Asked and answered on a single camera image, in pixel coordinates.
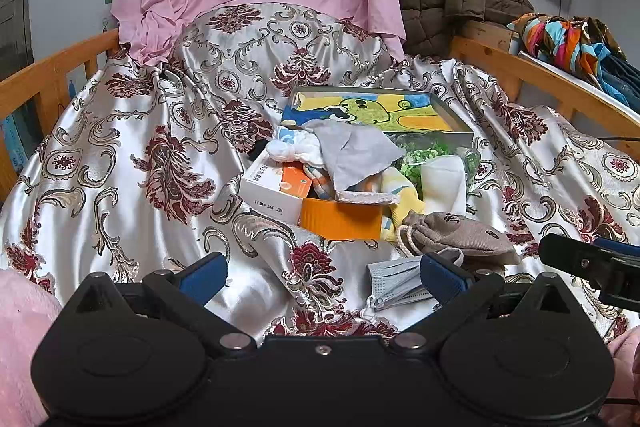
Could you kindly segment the white towel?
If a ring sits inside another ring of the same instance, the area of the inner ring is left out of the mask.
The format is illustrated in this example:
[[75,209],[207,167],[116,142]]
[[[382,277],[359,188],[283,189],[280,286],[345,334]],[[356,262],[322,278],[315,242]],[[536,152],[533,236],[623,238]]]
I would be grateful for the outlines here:
[[466,184],[463,161],[459,156],[438,156],[420,168],[425,213],[453,213],[464,216]]

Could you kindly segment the blue jeans pile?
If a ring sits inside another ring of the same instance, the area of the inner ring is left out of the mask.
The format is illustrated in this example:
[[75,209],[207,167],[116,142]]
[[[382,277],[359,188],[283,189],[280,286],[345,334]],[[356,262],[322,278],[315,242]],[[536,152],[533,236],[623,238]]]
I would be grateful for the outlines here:
[[603,81],[615,88],[624,98],[627,105],[636,113],[639,112],[639,69],[612,54],[601,60]]

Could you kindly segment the white orange medicine box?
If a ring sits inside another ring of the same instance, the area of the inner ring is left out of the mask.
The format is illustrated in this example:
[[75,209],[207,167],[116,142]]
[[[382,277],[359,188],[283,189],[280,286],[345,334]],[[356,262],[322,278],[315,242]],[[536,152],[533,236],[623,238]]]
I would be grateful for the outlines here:
[[297,225],[311,179],[302,165],[280,164],[264,150],[243,174],[240,196],[254,210],[289,225]]

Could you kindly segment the white blue baby cloth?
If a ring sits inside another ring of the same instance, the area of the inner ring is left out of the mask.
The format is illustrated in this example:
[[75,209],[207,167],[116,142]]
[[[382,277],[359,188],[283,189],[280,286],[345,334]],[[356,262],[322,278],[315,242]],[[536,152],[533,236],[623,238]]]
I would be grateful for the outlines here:
[[317,135],[306,130],[277,127],[274,138],[266,145],[266,152],[281,164],[298,161],[314,168],[324,167]]

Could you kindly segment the blue surgical face mask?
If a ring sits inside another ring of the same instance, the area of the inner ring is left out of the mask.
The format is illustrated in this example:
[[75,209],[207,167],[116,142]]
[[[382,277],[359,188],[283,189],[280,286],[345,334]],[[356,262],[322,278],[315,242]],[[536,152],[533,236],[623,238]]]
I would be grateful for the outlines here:
[[459,248],[446,247],[435,254],[370,263],[367,309],[378,312],[427,299],[448,303],[472,284],[463,260]]

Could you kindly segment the white sponge pad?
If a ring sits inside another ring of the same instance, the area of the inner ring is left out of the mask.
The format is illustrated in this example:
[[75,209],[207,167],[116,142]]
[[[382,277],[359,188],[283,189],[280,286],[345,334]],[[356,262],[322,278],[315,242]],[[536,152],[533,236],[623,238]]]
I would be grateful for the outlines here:
[[339,202],[349,205],[393,206],[400,202],[400,196],[392,193],[336,191],[335,195]]

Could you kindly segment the orange silicone cup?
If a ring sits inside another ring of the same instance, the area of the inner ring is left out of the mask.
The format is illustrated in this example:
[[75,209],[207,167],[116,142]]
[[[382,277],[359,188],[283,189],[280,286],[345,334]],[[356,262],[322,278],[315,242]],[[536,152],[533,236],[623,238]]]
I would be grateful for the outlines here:
[[307,198],[299,225],[330,241],[380,238],[383,207]]

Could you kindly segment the beige drawstring pouch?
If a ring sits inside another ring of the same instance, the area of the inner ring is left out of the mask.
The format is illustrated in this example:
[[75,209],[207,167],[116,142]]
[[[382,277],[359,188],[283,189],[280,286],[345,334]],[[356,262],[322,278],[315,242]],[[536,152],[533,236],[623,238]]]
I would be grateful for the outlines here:
[[410,211],[396,230],[398,247],[408,256],[439,254],[454,248],[462,256],[448,259],[460,268],[502,270],[518,265],[520,257],[506,234],[454,213],[432,212],[422,215]]

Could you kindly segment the yellow striped sock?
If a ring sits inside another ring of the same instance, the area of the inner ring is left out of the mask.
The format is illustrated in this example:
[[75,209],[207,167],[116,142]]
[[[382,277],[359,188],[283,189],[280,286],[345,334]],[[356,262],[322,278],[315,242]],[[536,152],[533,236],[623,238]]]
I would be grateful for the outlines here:
[[396,196],[398,202],[383,210],[381,239],[396,241],[396,229],[400,227],[411,211],[424,213],[425,202],[419,198],[416,187],[395,167],[382,172],[381,188],[384,193]]

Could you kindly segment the colourful striped fabric bundle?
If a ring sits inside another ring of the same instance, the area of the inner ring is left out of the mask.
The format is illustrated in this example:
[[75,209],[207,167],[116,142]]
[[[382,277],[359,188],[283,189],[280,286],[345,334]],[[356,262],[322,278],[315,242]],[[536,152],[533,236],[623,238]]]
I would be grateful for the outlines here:
[[597,18],[528,13],[508,23],[520,37],[525,51],[563,72],[601,87],[601,61],[626,54],[605,23]]

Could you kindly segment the metal tray with cartoon picture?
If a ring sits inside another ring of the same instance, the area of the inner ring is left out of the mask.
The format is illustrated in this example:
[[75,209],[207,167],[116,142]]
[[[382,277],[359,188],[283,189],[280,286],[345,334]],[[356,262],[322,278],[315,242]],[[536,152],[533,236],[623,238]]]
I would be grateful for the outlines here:
[[426,92],[376,88],[303,87],[283,109],[283,127],[312,120],[367,124],[390,135],[431,135],[451,147],[472,145],[473,132],[440,98]]

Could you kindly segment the black small object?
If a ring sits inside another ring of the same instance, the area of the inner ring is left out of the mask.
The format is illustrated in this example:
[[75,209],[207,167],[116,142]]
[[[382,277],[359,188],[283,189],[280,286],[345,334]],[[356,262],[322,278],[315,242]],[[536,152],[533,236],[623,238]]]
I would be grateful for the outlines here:
[[253,148],[246,154],[247,158],[250,161],[255,161],[259,157],[259,155],[265,150],[265,147],[267,144],[268,144],[268,140],[265,140],[265,139],[257,140]]

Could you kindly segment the grey cloth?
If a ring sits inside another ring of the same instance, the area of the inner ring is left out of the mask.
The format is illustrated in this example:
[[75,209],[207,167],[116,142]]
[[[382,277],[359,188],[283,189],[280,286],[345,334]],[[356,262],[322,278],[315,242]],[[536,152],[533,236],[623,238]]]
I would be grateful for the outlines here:
[[406,153],[380,129],[366,124],[311,120],[303,129],[318,138],[326,171],[337,192],[381,173]]

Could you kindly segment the pink fluffy fabric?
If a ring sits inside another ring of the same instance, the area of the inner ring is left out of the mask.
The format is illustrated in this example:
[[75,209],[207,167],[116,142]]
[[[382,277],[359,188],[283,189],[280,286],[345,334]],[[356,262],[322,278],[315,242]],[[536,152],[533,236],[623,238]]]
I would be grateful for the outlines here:
[[39,426],[48,415],[30,378],[32,357],[61,305],[39,285],[1,270],[1,425]]

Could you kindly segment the silver floral satin bedspread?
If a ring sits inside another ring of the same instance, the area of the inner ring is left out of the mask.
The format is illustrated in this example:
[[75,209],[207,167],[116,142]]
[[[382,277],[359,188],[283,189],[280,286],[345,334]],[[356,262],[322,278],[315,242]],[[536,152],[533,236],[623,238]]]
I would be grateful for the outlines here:
[[639,167],[552,108],[509,102],[486,72],[455,61],[395,63],[379,38],[303,6],[213,10],[167,63],[108,60],[39,145],[1,210],[1,264],[65,301],[86,275],[132,283],[212,251],[229,280],[210,303],[255,337],[390,337],[431,301],[371,309],[369,265],[385,241],[332,242],[242,201],[250,151],[277,129],[297,87],[407,89],[438,96],[472,131],[480,165],[468,213],[508,236],[510,281],[542,270],[548,233],[639,239]]

